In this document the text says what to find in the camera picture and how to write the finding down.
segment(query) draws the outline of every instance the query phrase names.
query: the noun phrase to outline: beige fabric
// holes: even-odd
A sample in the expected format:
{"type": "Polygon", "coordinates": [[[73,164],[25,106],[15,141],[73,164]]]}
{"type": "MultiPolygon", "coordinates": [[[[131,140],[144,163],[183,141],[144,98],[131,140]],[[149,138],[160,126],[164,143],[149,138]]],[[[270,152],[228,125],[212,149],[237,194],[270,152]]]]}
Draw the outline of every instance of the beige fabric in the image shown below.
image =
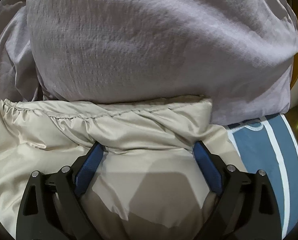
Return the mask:
{"type": "Polygon", "coordinates": [[[15,237],[31,172],[57,172],[97,140],[106,152],[82,205],[102,237],[192,239],[214,200],[209,194],[204,205],[209,188],[194,142],[245,171],[226,130],[209,125],[211,105],[197,96],[119,105],[0,100],[0,221],[15,237]]]}

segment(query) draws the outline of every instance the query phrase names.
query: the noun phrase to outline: gathered elastic edge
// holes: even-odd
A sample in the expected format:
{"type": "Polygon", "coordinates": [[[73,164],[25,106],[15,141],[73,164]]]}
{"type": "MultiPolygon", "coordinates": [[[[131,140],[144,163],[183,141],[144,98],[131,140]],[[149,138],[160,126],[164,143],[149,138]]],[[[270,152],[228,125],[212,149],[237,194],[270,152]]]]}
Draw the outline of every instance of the gathered elastic edge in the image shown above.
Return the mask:
{"type": "Polygon", "coordinates": [[[115,114],[110,114],[110,113],[103,113],[103,114],[99,114],[99,115],[96,115],[96,116],[79,116],[79,115],[76,115],[76,116],[72,116],[72,117],[59,117],[59,116],[54,116],[54,115],[50,115],[48,114],[49,111],[44,111],[42,109],[28,109],[28,108],[22,108],[22,107],[18,107],[16,105],[16,103],[14,102],[11,102],[10,100],[6,99],[4,101],[4,103],[7,105],[7,106],[10,106],[10,107],[13,107],[15,108],[16,110],[18,111],[35,111],[35,110],[39,110],[41,112],[43,112],[44,114],[46,114],[48,117],[52,117],[54,119],[67,119],[67,120],[70,120],[70,119],[74,119],[74,118],[80,118],[80,119],[83,119],[83,120],[87,120],[87,119],[97,119],[97,118],[100,118],[100,117],[105,117],[105,116],[108,116],[108,117],[115,117],[115,116],[121,116],[122,114],[127,114],[127,113],[130,113],[130,112],[133,112],[135,114],[138,114],[142,111],[145,111],[147,113],[155,113],[155,112],[158,112],[158,111],[163,111],[163,110],[171,110],[171,111],[174,111],[174,110],[177,110],[177,109],[181,109],[181,108],[184,108],[186,106],[193,106],[193,105],[196,105],[196,104],[199,104],[201,103],[201,101],[199,102],[196,102],[196,103],[184,103],[184,105],[181,105],[181,106],[175,106],[175,107],[163,107],[163,108],[158,108],[158,109],[152,109],[152,110],[148,110],[148,109],[130,109],[130,110],[125,110],[125,111],[120,111],[118,113],[115,113],[115,114]]]}

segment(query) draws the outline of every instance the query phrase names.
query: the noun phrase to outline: silver pin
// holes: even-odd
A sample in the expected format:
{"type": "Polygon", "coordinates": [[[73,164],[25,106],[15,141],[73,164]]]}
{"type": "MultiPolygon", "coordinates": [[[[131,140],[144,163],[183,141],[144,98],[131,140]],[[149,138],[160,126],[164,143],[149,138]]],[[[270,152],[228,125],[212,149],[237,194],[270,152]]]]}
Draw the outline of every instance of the silver pin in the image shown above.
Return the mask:
{"type": "Polygon", "coordinates": [[[38,171],[33,171],[31,175],[32,175],[32,177],[34,177],[34,178],[35,178],[36,176],[38,176],[38,175],[39,175],[39,172],[38,172],[38,171]]]}
{"type": "Polygon", "coordinates": [[[261,175],[261,176],[265,176],[266,175],[266,172],[264,170],[259,170],[258,173],[261,175]]]}
{"type": "Polygon", "coordinates": [[[69,170],[70,170],[70,167],[69,167],[69,166],[64,166],[64,167],[61,169],[61,171],[62,171],[63,173],[67,173],[69,170]]]}
{"type": "Polygon", "coordinates": [[[230,164],[227,166],[227,169],[231,172],[234,172],[236,170],[236,167],[230,164]]]}

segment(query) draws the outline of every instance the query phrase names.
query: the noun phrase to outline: gray fabric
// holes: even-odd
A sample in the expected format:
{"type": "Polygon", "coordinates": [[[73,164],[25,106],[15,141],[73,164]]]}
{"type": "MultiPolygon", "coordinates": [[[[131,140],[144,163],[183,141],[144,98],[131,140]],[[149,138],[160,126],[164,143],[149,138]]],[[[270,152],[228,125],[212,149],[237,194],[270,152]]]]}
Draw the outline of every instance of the gray fabric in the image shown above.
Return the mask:
{"type": "Polygon", "coordinates": [[[27,0],[27,9],[47,99],[205,94],[221,125],[289,108],[298,25],[286,0],[27,0]]]}
{"type": "Polygon", "coordinates": [[[25,4],[26,0],[0,1],[0,99],[33,101],[38,97],[25,4]]]}

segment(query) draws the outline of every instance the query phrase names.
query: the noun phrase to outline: textured blue pad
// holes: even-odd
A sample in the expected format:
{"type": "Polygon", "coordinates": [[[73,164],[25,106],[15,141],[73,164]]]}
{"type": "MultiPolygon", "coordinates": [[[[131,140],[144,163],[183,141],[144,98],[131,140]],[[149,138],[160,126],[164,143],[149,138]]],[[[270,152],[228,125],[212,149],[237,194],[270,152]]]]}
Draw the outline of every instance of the textured blue pad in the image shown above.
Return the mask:
{"type": "Polygon", "coordinates": [[[79,173],[75,177],[75,194],[77,197],[80,197],[83,193],[86,192],[101,160],[103,158],[103,148],[101,144],[98,144],[90,156],[84,162],[83,166],[79,170],[79,173]]]}
{"type": "Polygon", "coordinates": [[[221,195],[223,191],[221,175],[214,166],[212,160],[209,158],[208,153],[199,142],[196,142],[193,147],[193,156],[196,159],[210,190],[215,192],[217,195],[221,195]]]}

